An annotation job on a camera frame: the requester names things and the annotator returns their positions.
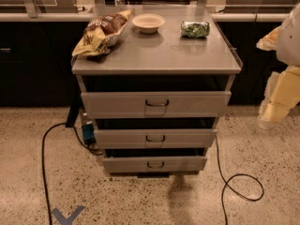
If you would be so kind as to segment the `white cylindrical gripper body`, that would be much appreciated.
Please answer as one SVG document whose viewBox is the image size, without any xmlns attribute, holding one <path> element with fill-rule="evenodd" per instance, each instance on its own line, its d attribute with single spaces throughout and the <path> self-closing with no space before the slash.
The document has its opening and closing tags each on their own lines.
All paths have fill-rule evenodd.
<svg viewBox="0 0 300 225">
<path fill-rule="evenodd" d="M 278 78 L 279 78 L 279 73 L 273 71 L 267 81 L 266 86 L 265 86 L 264 101 L 263 101 L 264 106 L 267 106 L 268 104 L 277 104 L 277 102 L 272 98 L 272 96 L 273 96 L 273 92 L 276 88 Z"/>
</svg>

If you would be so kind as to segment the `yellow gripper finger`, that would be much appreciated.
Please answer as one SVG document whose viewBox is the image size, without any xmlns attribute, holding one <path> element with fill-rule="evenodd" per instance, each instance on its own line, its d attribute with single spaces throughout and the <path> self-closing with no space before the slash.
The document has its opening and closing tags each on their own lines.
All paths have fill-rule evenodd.
<svg viewBox="0 0 300 225">
<path fill-rule="evenodd" d="M 273 29 L 257 42 L 256 47 L 263 51 L 275 51 L 278 47 L 279 30 L 279 26 Z"/>
<path fill-rule="evenodd" d="M 279 73 L 272 98 L 277 104 L 264 106 L 262 101 L 259 109 L 258 125 L 264 129 L 278 125 L 300 102 L 300 67 L 288 66 Z"/>
</svg>

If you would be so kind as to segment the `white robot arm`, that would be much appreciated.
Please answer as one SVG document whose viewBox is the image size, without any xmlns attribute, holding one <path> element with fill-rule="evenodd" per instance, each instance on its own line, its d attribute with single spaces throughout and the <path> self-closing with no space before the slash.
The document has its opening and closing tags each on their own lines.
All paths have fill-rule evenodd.
<svg viewBox="0 0 300 225">
<path fill-rule="evenodd" d="M 287 68 L 272 72 L 264 90 L 258 124 L 273 128 L 300 102 L 300 4 L 282 22 L 257 43 L 264 51 L 276 52 L 277 60 Z"/>
</svg>

